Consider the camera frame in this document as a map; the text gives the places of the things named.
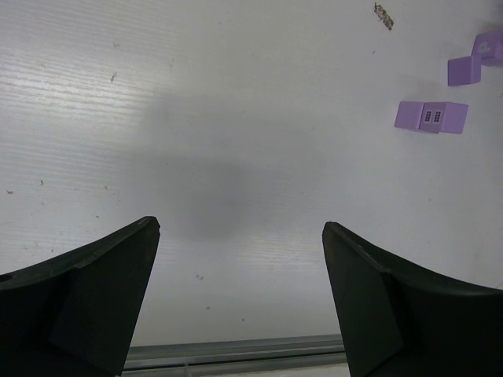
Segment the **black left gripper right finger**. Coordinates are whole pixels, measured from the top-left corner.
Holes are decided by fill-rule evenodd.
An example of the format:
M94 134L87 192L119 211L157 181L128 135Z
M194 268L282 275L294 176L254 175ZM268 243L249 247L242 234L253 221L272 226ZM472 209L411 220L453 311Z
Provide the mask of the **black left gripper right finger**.
M335 222L322 243L351 375L501 375L500 290L435 273Z

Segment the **purple wood block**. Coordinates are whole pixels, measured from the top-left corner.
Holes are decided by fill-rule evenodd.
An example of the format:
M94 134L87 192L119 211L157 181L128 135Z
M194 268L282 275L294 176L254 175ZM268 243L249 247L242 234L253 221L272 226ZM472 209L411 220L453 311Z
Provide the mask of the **purple wood block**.
M424 102L401 101L395 118L395 128L418 130L424 109Z
M479 55L448 60L448 86L465 86L478 83L481 81L481 72L482 61Z
M481 64L501 67L503 63L503 30L501 28L478 34L472 47L472 55L480 56Z
M419 130L434 134L461 134L468 114L468 105L453 102L426 102Z

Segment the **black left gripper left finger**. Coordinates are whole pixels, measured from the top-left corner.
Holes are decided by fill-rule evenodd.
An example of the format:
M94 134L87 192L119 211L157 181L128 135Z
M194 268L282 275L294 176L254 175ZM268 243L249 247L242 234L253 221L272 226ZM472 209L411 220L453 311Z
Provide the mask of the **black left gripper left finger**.
M143 217L1 276L3 376L120 376L160 240Z

